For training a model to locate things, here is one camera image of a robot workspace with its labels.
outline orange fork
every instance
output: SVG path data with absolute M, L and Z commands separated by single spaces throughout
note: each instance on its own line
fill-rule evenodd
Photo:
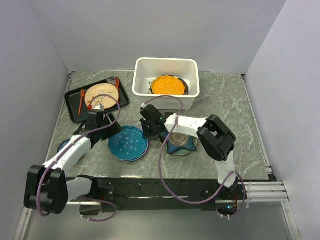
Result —
M 85 90 L 84 89 L 81 89 L 81 100 L 80 100 L 80 105 L 79 105 L 79 113 L 78 113 L 78 116 L 80 116 L 80 113 L 81 113 L 81 108 L 82 108 L 82 102 L 83 102 L 83 99 L 84 99 L 84 96 L 85 96 Z

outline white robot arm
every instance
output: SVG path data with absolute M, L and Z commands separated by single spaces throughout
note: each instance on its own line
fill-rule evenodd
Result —
M 162 115 L 153 105 L 142 108 L 140 114 L 144 117 L 140 121 L 145 138 L 156 136 L 165 131 L 170 132 L 177 118 L 177 115 L 172 112 L 166 112 Z M 83 128 L 83 123 L 74 133 L 70 142 L 52 159 L 42 166 L 34 165 L 29 169 L 24 195 L 24 206 L 26 208 L 37 209 L 37 189 L 40 178 L 45 170 L 57 161 L 61 152 L 65 153 L 51 167 L 46 182 L 42 185 L 40 193 L 41 210 L 59 214 L 68 201 L 83 195 L 97 195 L 98 181 L 96 178 L 80 175 L 67 182 L 66 176 L 78 160 L 92 149 L 98 141 L 106 140 L 122 130 L 120 125 L 116 123 L 112 127 L 89 134 L 88 131 L 106 126 L 115 120 L 112 114 L 109 114 L 108 117 L 104 117 L 104 112 L 101 110 L 93 109 L 89 111 L 85 128 Z M 88 135 L 79 141 L 75 141 L 84 133 Z M 215 160 L 219 184 L 225 180 L 230 172 L 235 171 L 233 150 L 236 137 L 217 116 L 211 115 L 208 118 L 179 116 L 174 133 L 187 134 L 200 140 L 206 153 Z M 232 175 L 224 186 L 232 188 L 236 184 L 236 176 Z
M 153 105 L 141 108 L 140 113 L 144 117 L 140 121 L 146 138 L 164 131 L 170 132 L 178 117 L 173 133 L 186 134 L 200 140 L 206 153 L 215 160 L 219 184 L 222 184 L 230 172 L 235 171 L 233 150 L 236 137 L 216 115 L 208 118 L 177 116 L 172 112 L 162 115 Z M 236 180 L 237 177 L 233 174 L 224 186 L 230 188 Z

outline black bracket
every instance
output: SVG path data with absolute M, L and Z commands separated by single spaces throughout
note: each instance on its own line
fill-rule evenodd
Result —
M 216 200 L 233 200 L 235 195 L 238 195 L 239 200 L 243 199 L 242 186 L 237 182 L 230 188 L 223 187 L 215 199 L 200 205 L 176 200 L 164 188 L 160 179 L 99 178 L 98 183 L 103 199 L 114 203 L 119 211 L 174 209 L 215 211 Z M 167 179 L 166 183 L 178 196 L 192 202 L 211 197 L 220 187 L 218 181 L 213 179 Z M 102 204 L 103 213 L 113 211 L 110 205 Z
M 147 105 L 145 108 L 141 108 L 140 114 L 143 116 L 143 118 L 140 119 L 143 138 L 149 139 L 163 132 L 167 132 L 165 123 L 167 118 L 174 113 L 166 112 L 162 115 L 153 105 Z
M 116 118 L 112 113 L 105 116 L 105 113 L 102 110 L 92 109 L 88 112 L 87 120 L 80 124 L 79 128 L 73 133 L 73 135 L 83 135 L 92 130 L 105 127 L 115 121 L 115 119 Z M 91 140 L 91 148 L 93 148 L 100 140 L 107 140 L 121 131 L 122 127 L 118 122 L 116 122 L 112 126 L 93 132 L 86 137 Z
M 226 161 L 235 148 L 236 136 L 217 115 L 208 117 L 196 134 L 205 152 L 216 161 Z
M 37 209 L 37 190 L 40 179 L 46 168 L 33 165 L 27 174 L 23 204 L 26 208 Z M 40 193 L 42 211 L 59 214 L 65 209 L 68 201 L 68 189 L 65 172 L 60 168 L 50 170 L 44 180 Z

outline blue plate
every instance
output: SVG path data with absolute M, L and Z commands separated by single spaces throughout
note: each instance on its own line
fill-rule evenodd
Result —
M 132 162 L 145 154 L 148 140 L 143 139 L 140 128 L 124 126 L 121 132 L 109 138 L 108 147 L 118 159 Z

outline black tray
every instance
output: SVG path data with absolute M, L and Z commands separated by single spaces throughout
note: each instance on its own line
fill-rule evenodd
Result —
M 108 82 L 106 79 L 104 79 L 104 80 L 92 83 L 90 85 L 82 86 L 80 88 L 68 91 L 64 95 L 65 104 L 68 109 L 70 119 L 73 123 L 79 124 L 79 123 L 87 120 L 87 117 L 88 117 L 88 107 L 85 103 L 84 97 L 82 100 L 83 102 L 82 102 L 82 107 L 81 107 L 81 113 L 80 113 L 80 115 L 78 115 L 79 104 L 80 104 L 80 100 L 81 100 L 81 89 L 84 89 L 84 91 L 87 92 L 87 90 L 94 85 L 106 84 L 106 83 L 108 83 Z M 127 95 L 124 87 L 122 86 L 121 81 L 119 81 L 119 103 L 120 103 L 120 108 L 123 108 L 123 107 L 129 105 L 129 103 L 130 103 L 128 95 Z M 118 109 L 117 105 L 114 105 L 113 107 L 104 110 L 104 112 L 111 113 L 111 112 L 116 111 L 117 109 Z

